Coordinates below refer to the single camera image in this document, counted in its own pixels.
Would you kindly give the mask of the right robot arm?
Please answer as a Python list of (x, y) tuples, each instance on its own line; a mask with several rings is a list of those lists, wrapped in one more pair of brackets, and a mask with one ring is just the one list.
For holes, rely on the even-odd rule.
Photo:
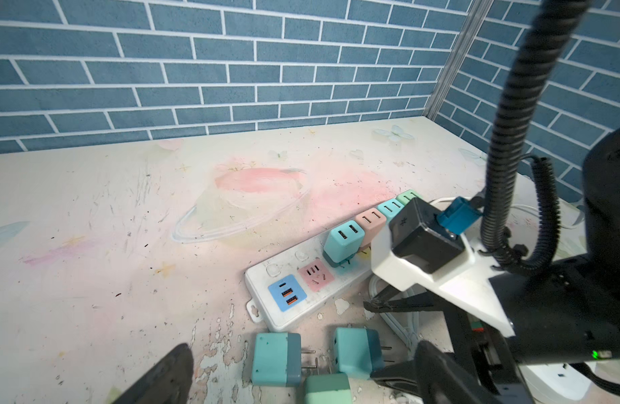
[[(620, 397), (597, 361), (620, 359), (620, 128), (583, 163), (585, 254), (556, 259), (561, 214), (552, 163), (522, 147), (562, 49), (587, 1), (544, 1), (518, 50), (493, 123), (485, 186), (439, 210), (418, 196), (372, 239), (372, 271), (386, 287), (373, 313), (440, 311), (451, 353), (421, 341), (414, 356), (371, 374), (425, 403), (530, 403), (528, 365), (565, 364)], [(507, 220), (518, 166), (536, 188), (536, 245), (510, 245)]]

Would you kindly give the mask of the pink plug adapter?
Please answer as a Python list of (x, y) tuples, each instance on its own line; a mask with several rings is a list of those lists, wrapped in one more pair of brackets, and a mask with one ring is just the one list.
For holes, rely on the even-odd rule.
[(365, 234), (360, 246), (360, 250), (363, 251), (370, 247), (372, 239), (387, 224), (387, 217), (376, 208), (370, 208), (356, 215), (355, 222), (363, 229)]

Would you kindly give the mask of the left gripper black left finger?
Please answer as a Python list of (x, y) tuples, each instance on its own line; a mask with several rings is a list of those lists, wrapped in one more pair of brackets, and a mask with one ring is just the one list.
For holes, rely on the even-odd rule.
[(173, 348), (113, 403), (187, 403), (194, 358), (186, 343)]

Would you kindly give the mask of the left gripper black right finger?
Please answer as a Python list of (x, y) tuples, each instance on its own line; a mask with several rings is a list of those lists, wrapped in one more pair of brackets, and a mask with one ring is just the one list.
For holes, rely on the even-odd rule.
[(429, 341), (421, 341), (414, 355), (419, 395), (424, 403), (533, 403), (522, 388), (507, 396), (495, 395), (478, 383), (456, 361)]

